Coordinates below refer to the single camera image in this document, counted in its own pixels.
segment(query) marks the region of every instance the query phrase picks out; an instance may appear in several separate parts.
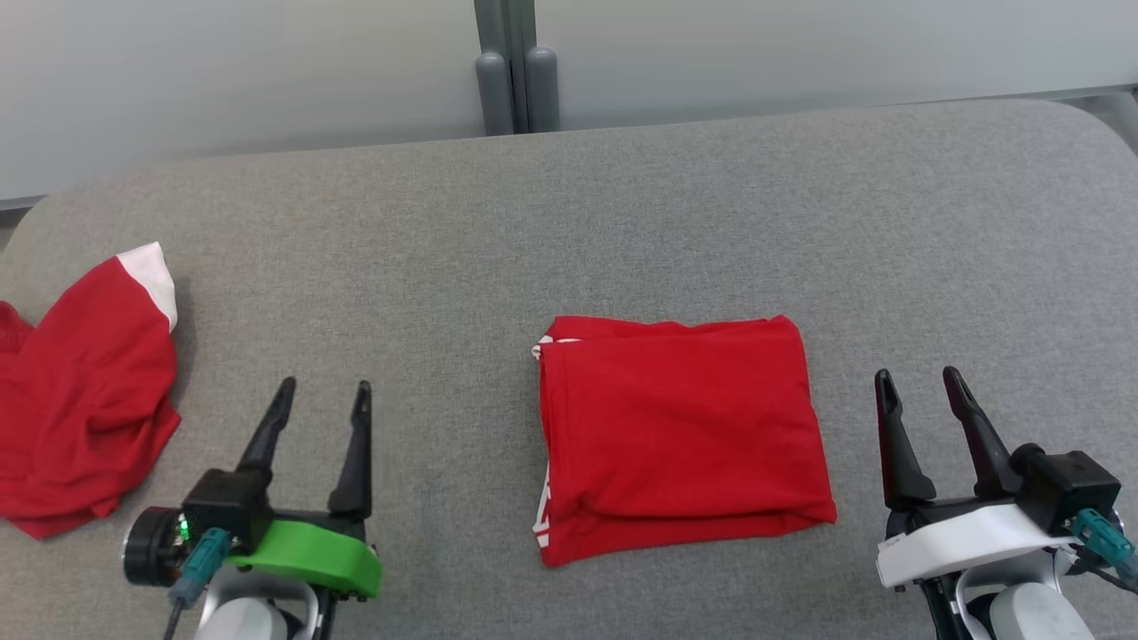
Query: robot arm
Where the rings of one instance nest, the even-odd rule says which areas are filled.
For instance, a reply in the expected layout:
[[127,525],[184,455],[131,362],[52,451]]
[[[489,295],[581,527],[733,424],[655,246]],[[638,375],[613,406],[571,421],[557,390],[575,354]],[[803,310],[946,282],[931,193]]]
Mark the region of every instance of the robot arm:
[[[1048,456],[1025,444],[1008,454],[960,372],[946,367],[943,379],[976,474],[972,498],[937,500],[901,424],[892,377],[884,369],[875,377],[890,509],[877,555],[882,584],[898,591],[918,585],[940,640],[1089,638],[1058,577],[1073,567],[1138,590],[1138,557],[1113,510],[1121,483],[1082,451]],[[1105,573],[1106,566],[1119,577]],[[1007,589],[967,599],[968,589],[990,585]],[[1065,622],[1032,627],[1038,616],[1030,612],[1042,609]]]
[[[328,511],[269,504],[277,438],[288,422],[296,380],[286,378],[238,462],[209,469],[181,508],[146,509],[126,536],[123,568],[134,584],[171,586],[167,637],[182,608],[209,585],[200,640],[324,640],[337,602],[378,594],[382,565],[366,544],[371,516],[371,386],[360,383],[352,435]],[[278,600],[304,604],[304,621]]]

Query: cable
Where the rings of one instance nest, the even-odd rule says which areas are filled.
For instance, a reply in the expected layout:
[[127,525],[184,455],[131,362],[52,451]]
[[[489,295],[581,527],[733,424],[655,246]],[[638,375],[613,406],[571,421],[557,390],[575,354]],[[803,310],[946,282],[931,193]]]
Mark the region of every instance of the cable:
[[178,629],[178,618],[182,615],[182,609],[192,607],[205,590],[209,579],[221,568],[225,557],[229,556],[230,535],[229,532],[211,527],[201,536],[201,540],[190,551],[190,556],[182,563],[182,575],[178,579],[166,598],[174,609],[170,613],[170,622],[166,624],[166,634],[163,640],[171,640],[174,630]]
[[1132,586],[1130,586],[1129,584],[1122,582],[1121,580],[1114,577],[1113,575],[1106,573],[1105,571],[1103,571],[1103,569],[1100,569],[1100,568],[1098,568],[1096,566],[1091,566],[1089,564],[1086,565],[1086,568],[1090,573],[1097,575],[1098,577],[1105,580],[1106,582],[1110,582],[1114,586],[1118,586],[1119,589],[1122,589],[1123,591],[1129,591],[1129,592],[1135,593],[1136,596],[1138,596],[1138,591],[1136,591]]
[[170,622],[166,623],[166,633],[162,634],[162,640],[173,640],[174,630],[178,629],[178,618],[182,616],[185,602],[181,599],[174,602],[174,609],[170,612]]

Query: white stripe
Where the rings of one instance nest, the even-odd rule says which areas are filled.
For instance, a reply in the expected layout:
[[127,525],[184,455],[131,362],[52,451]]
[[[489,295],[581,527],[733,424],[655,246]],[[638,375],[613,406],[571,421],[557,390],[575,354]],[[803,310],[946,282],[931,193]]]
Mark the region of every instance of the white stripe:
[[166,259],[158,243],[142,245],[137,249],[121,253],[118,262],[126,273],[142,285],[154,305],[170,320],[170,330],[178,325],[178,305],[174,303],[174,279],[166,269]]
[[579,343],[580,338],[558,338],[558,339],[554,340],[553,337],[551,337],[551,336],[542,336],[542,339],[537,340],[537,344],[534,345],[534,348],[529,350],[529,354],[533,355],[534,358],[541,360],[542,359],[542,345],[543,344],[550,344],[550,343],[553,343],[553,342],[559,342],[559,343]]
[[545,465],[545,483],[542,485],[542,499],[537,503],[537,519],[534,522],[534,533],[550,528],[550,519],[545,516],[545,503],[550,500],[550,465]]

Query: gray table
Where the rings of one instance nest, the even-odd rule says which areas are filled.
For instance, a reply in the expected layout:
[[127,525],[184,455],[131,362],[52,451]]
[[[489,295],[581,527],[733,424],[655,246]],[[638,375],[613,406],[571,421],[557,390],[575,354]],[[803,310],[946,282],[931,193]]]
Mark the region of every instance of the gray table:
[[[184,421],[112,518],[46,543],[0,525],[7,638],[155,638],[123,579],[147,504],[236,462],[299,379],[272,500],[320,508],[357,379],[376,388],[376,602],[338,638],[931,638],[874,572],[873,372],[889,367],[943,495],[973,482],[940,368],[1005,440],[1083,449],[1138,514],[1138,159],[1094,117],[986,101],[226,157],[48,198],[0,257],[35,321],[85,270],[160,240],[179,287]],[[529,347],[553,315],[801,328],[839,523],[550,571]],[[1100,638],[1138,602],[1069,596]],[[189,637],[192,624],[184,624]]]

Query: folded red shirt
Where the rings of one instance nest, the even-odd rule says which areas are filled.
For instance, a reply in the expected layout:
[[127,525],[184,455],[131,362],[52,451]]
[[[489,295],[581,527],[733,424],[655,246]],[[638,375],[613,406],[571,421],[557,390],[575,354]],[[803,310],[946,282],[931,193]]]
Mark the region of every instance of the folded red shirt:
[[546,565],[836,519],[787,318],[559,317],[534,354],[550,454],[534,533]]
[[43,539],[142,482],[179,422],[176,321],[157,243],[89,271],[35,328],[0,303],[0,517]]

